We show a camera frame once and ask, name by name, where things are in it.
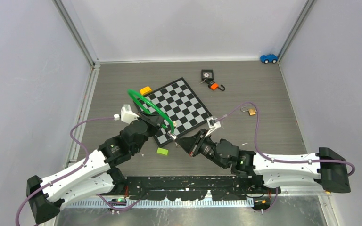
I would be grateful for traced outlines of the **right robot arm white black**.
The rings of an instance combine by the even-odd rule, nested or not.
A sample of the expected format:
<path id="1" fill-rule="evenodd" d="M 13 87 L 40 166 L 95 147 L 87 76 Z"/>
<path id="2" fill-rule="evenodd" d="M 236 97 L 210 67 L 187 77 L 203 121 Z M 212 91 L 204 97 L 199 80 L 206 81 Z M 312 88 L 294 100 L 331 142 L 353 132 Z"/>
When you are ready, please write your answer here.
<path id="1" fill-rule="evenodd" d="M 190 157 L 200 154 L 239 178 L 250 178 L 256 193 L 281 186 L 316 185 L 332 193 L 351 191 L 346 159 L 327 147 L 301 155 L 259 153 L 242 150 L 226 139 L 214 142 L 206 129 L 174 141 Z"/>

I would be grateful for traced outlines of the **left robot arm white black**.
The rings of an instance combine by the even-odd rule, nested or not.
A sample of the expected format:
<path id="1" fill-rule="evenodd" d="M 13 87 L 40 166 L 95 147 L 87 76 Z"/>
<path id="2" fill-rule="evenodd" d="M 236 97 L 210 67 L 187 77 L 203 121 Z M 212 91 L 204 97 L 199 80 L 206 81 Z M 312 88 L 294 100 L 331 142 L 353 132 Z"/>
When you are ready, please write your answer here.
<path id="1" fill-rule="evenodd" d="M 118 165 L 139 153 L 144 143 L 164 125 L 159 114 L 122 113 L 127 126 L 74 165 L 41 178 L 34 175 L 26 182 L 29 203 L 36 224 L 56 217 L 67 205 L 96 194 L 125 191 L 126 179 Z"/>

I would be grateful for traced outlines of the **green cable lock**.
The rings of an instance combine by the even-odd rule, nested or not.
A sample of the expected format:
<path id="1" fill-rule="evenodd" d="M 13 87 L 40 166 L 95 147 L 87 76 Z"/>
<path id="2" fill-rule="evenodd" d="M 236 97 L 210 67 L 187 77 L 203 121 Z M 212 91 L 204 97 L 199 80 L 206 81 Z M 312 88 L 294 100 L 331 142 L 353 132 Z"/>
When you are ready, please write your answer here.
<path id="1" fill-rule="evenodd" d="M 165 126 L 164 124 L 161 125 L 161 127 L 166 131 L 166 133 L 168 134 L 168 136 L 172 139 L 175 140 L 177 137 L 174 135 L 174 131 L 175 131 L 175 126 L 173 124 L 173 122 L 171 121 L 170 117 L 164 113 L 158 106 L 156 106 L 152 101 L 148 100 L 146 97 L 144 97 L 143 95 L 141 95 L 140 93 L 132 90 L 132 89 L 128 89 L 127 90 L 127 94 L 129 95 L 129 97 L 133 100 L 133 102 L 145 113 L 147 114 L 151 114 L 150 110 L 148 108 L 146 108 L 143 103 L 145 103 L 147 106 L 150 106 L 151 108 L 153 108 L 160 116 L 162 116 L 164 118 L 165 121 L 168 122 L 168 126 Z"/>

